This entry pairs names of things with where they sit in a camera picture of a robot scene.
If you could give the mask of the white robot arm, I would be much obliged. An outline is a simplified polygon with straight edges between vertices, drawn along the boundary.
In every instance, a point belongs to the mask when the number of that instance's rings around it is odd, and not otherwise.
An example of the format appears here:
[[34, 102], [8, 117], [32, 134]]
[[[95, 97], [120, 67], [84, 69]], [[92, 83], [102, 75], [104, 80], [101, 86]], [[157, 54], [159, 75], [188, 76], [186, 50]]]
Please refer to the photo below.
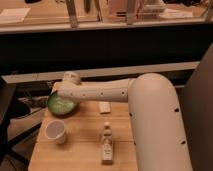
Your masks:
[[193, 171], [177, 92], [165, 76], [146, 73], [80, 84], [65, 77], [58, 95], [73, 101], [126, 102], [138, 171]]

